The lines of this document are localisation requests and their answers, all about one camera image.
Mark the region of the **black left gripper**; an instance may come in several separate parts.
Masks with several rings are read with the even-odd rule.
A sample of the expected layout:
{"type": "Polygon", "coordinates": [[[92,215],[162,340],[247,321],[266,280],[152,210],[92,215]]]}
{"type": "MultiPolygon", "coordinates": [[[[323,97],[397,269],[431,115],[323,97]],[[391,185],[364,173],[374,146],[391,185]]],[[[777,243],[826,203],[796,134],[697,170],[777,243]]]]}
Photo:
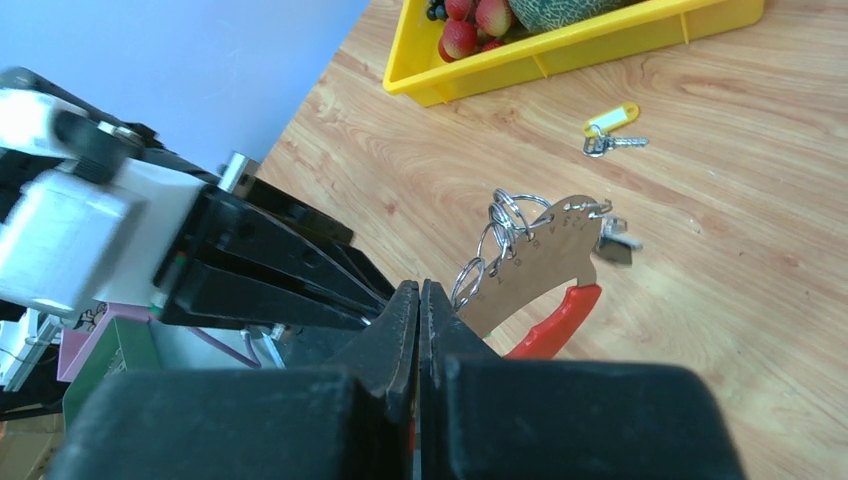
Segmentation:
{"type": "Polygon", "coordinates": [[[352,246],[352,230],[262,180],[253,183],[258,168],[239,153],[218,174],[172,152],[146,152],[126,164],[119,186],[141,195],[143,205],[121,244],[119,302],[149,304],[156,272],[192,208],[192,261],[169,293],[163,323],[353,331],[382,311],[395,288],[352,246]]]}

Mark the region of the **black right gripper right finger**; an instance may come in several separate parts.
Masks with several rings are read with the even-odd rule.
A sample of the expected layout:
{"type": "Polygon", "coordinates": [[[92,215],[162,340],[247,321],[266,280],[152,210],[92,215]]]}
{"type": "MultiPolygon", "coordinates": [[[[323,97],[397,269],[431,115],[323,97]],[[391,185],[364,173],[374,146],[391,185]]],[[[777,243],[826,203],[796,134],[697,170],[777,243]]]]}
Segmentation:
{"type": "Polygon", "coordinates": [[[420,293],[425,479],[742,479],[721,410],[686,368],[507,360],[420,293]]]}

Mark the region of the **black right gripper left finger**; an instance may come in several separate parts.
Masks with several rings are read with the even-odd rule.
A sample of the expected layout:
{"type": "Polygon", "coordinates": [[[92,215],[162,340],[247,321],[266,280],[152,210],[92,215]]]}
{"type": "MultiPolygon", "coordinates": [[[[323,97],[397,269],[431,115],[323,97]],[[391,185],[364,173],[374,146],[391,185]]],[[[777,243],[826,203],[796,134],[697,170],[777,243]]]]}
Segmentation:
{"type": "Polygon", "coordinates": [[[419,286],[328,362],[104,379],[51,479],[409,479],[419,286]]]}

